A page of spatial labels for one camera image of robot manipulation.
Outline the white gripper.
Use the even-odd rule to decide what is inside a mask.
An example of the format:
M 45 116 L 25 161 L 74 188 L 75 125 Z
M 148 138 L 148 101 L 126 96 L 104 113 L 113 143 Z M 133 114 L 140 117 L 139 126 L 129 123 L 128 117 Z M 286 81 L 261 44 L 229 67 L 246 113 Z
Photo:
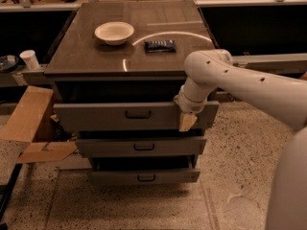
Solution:
M 180 132 L 190 130 L 195 124 L 198 119 L 195 114 L 202 112 L 207 103 L 207 97 L 213 90 L 212 85 L 197 83 L 191 78 L 186 79 L 178 94 L 174 96 L 174 102 L 182 112 L 178 127 Z

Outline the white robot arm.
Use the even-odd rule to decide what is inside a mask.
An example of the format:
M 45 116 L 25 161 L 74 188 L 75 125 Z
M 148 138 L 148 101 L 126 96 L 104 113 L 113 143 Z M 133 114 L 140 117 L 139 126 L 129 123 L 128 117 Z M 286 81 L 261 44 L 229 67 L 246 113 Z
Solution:
M 307 230 L 307 82 L 235 67 L 226 50 L 194 52 L 184 70 L 186 82 L 174 97 L 179 130 L 189 130 L 208 95 L 221 88 L 296 131 L 275 169 L 265 230 Z

